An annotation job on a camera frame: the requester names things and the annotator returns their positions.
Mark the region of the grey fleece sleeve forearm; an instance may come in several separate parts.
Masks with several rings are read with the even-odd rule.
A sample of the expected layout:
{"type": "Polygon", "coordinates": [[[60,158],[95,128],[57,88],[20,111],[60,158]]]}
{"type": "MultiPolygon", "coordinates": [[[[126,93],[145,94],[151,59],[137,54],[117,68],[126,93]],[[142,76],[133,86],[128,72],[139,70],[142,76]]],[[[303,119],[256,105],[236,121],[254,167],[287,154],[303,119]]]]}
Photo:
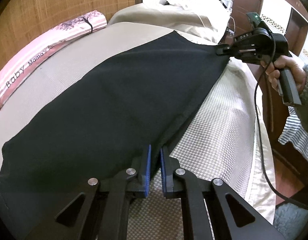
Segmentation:
{"type": "Polygon", "coordinates": [[[308,133],[308,64],[304,66],[306,83],[304,90],[300,94],[301,106],[296,107],[296,114],[299,117],[302,127],[308,133]]]}

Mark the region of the person right hand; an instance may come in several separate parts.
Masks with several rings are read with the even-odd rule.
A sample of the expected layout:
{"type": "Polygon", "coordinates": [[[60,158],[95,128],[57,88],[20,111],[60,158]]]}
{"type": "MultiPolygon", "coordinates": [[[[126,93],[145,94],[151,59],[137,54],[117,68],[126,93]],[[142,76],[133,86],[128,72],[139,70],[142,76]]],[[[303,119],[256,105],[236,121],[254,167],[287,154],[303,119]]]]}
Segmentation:
{"type": "Polygon", "coordinates": [[[303,67],[299,64],[299,60],[294,60],[292,57],[288,56],[280,56],[275,62],[270,63],[266,70],[266,74],[268,76],[268,80],[271,83],[271,86],[277,92],[278,90],[278,81],[280,77],[279,69],[289,68],[298,90],[299,95],[303,92],[307,75],[303,69],[303,67]]]}

